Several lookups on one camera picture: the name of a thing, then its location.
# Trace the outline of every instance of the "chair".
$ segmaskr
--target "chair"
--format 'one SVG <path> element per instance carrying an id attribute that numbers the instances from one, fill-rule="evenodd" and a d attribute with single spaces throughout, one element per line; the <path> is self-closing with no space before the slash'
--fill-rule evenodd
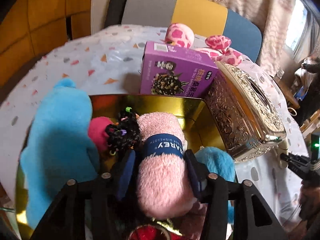
<path id="1" fill-rule="evenodd" d="M 225 35 L 231 47 L 256 61 L 261 48 L 260 30 L 230 9 L 207 0 L 127 0 L 121 24 L 168 27 L 184 23 L 195 34 Z"/>

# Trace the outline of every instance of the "yellow chair cushion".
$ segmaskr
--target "yellow chair cushion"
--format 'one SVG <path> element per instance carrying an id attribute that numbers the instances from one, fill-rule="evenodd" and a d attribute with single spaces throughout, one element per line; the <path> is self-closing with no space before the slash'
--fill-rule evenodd
<path id="1" fill-rule="evenodd" d="M 195 34 L 222 35 L 228 9 L 207 0 L 177 0 L 171 23 L 183 23 Z"/>

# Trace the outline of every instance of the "blue stuffed animal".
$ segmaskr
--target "blue stuffed animal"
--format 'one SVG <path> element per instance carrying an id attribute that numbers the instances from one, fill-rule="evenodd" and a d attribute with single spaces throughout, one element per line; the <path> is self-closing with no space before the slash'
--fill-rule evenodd
<path id="1" fill-rule="evenodd" d="M 216 148 L 206 147 L 195 153 L 198 162 L 207 166 L 209 172 L 214 172 L 227 181 L 234 181 L 236 176 L 235 163 L 232 157 Z M 228 223 L 233 224 L 235 217 L 234 207 L 228 202 Z"/>
<path id="2" fill-rule="evenodd" d="M 96 178 L 99 154 L 88 137 L 92 104 L 69 78 L 42 100 L 20 164 L 28 184 L 27 221 L 35 228 L 69 179 Z"/>

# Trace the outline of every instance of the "gold tray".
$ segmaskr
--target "gold tray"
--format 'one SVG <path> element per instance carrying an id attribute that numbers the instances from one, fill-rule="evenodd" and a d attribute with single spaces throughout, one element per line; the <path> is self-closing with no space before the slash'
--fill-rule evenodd
<path id="1" fill-rule="evenodd" d="M 140 115 L 168 112 L 177 116 L 188 141 L 188 149 L 194 153 L 200 146 L 215 146 L 225 150 L 215 121 L 202 99 L 158 95 L 96 95 L 90 98 L 93 118 L 107 116 L 115 121 L 119 111 L 127 106 Z M 102 170 L 109 170 L 114 161 L 114 158 L 111 158 L 102 163 Z M 33 232 L 26 219 L 28 190 L 24 187 L 24 181 L 24 174 L 19 165 L 16 179 L 16 218 L 22 240 L 30 239 Z"/>

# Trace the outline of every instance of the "product box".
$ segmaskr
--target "product box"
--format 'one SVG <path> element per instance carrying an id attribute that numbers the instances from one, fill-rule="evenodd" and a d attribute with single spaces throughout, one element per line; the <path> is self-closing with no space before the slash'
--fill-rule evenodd
<path id="1" fill-rule="evenodd" d="M 141 94 L 200 98 L 218 67 L 205 53 L 148 41 L 141 72 Z"/>

